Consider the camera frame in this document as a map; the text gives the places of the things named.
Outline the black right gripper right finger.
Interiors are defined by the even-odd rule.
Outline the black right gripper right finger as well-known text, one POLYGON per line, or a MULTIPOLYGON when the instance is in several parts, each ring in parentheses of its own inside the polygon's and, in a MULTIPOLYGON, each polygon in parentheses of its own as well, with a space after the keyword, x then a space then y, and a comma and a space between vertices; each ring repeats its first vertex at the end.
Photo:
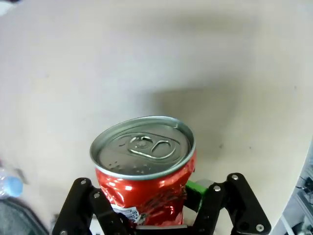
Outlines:
POLYGON ((193 225, 186 235, 212 235, 220 210, 226 209, 232 223, 231 235, 268 235, 271 224, 243 174, 230 173, 222 183, 209 187, 192 181, 185 185, 184 205, 195 211, 193 225))

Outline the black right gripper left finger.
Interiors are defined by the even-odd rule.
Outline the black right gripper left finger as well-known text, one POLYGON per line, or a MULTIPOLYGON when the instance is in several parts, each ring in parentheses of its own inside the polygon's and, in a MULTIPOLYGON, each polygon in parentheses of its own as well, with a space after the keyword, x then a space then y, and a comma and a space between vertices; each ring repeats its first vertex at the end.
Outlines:
POLYGON ((90 224, 96 216, 106 235, 128 235, 129 226, 114 212, 101 189, 88 178, 77 178, 59 213, 53 235, 90 235, 90 224))

